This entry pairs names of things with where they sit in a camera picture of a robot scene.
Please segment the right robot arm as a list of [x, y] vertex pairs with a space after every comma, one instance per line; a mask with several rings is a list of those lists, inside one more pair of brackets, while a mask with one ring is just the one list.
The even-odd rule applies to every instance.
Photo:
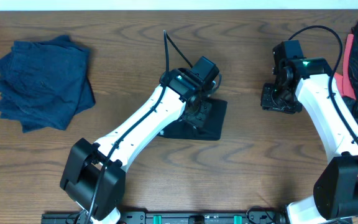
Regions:
[[328, 165], [313, 194], [286, 206], [287, 223], [333, 223], [358, 217], [358, 124], [343, 101], [324, 58], [306, 58], [299, 41], [273, 48], [274, 83], [265, 83], [261, 107], [294, 114], [306, 110]]

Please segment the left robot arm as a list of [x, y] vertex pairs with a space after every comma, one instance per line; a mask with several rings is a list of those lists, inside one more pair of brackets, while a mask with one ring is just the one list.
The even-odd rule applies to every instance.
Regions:
[[151, 97], [123, 124], [94, 143], [81, 138], [70, 150], [60, 187], [82, 209], [84, 223], [114, 223], [123, 198], [126, 173], [156, 136], [214, 141], [222, 120], [213, 113], [221, 74], [201, 57], [191, 68], [164, 72]]

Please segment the black t-shirt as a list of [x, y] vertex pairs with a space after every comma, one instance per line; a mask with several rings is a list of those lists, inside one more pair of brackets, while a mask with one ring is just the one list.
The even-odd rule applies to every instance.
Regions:
[[158, 136], [169, 139], [189, 139], [203, 141], [217, 141], [221, 138], [227, 102], [212, 99], [212, 108], [206, 124], [202, 128], [196, 128], [183, 120], [183, 114], [168, 126], [163, 128]]

